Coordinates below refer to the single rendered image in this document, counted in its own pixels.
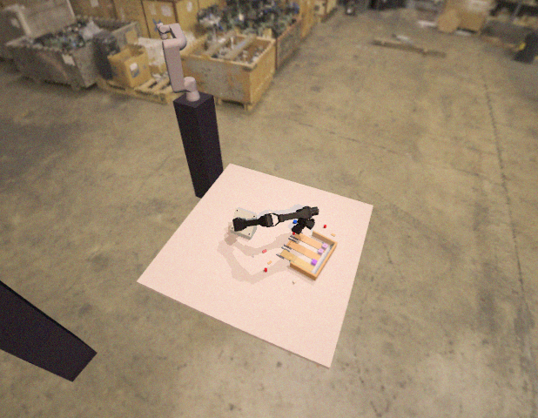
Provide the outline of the orange strip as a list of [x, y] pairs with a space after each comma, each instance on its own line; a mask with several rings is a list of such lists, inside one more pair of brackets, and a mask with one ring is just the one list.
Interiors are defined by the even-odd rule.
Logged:
[[295, 251], [298, 251], [302, 247], [301, 245], [293, 242], [292, 240], [287, 243], [287, 246], [291, 247]]
[[301, 233], [301, 234], [297, 234], [297, 233], [296, 233], [296, 235], [295, 235], [294, 237], [297, 238], [297, 239], [299, 239], [299, 240], [301, 240], [301, 241], [303, 241], [303, 242], [305, 242], [306, 239], [308, 238], [307, 236], [305, 236], [305, 235], [302, 234], [302, 233]]

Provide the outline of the yellow flat strip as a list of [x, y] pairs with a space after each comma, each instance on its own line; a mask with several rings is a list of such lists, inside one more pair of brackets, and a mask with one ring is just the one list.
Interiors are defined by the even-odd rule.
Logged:
[[292, 253], [289, 253], [287, 250], [284, 250], [281, 255], [282, 257], [284, 257], [285, 259], [289, 260], [289, 261], [292, 261], [293, 257], [295, 255], [293, 255]]

